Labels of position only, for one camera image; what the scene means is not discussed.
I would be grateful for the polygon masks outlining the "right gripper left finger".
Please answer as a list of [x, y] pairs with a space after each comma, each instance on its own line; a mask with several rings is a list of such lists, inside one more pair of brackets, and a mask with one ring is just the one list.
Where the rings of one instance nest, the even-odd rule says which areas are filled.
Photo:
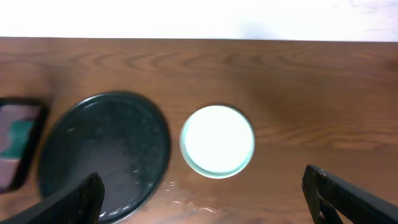
[[94, 172], [1, 224], [98, 224], [104, 193], [103, 181]]

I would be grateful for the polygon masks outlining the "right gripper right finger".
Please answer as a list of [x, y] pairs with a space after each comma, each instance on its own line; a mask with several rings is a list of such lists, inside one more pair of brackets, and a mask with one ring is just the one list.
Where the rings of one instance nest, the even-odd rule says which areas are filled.
[[302, 190], [314, 223], [397, 224], [397, 206], [315, 166], [307, 165]]

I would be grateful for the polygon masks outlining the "green yellow sponge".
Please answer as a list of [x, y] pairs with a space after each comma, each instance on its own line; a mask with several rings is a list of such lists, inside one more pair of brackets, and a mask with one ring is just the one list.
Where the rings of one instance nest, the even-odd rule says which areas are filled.
[[30, 138], [34, 122], [30, 120], [13, 121], [7, 132], [10, 145], [1, 153], [1, 158], [20, 159]]

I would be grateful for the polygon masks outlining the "light blue plate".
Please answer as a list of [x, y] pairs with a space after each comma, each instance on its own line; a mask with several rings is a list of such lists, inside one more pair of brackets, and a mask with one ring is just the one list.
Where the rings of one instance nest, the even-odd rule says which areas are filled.
[[236, 108], [226, 105], [203, 107], [184, 123], [179, 145], [185, 162], [211, 179], [226, 179], [250, 163], [256, 137], [252, 124]]

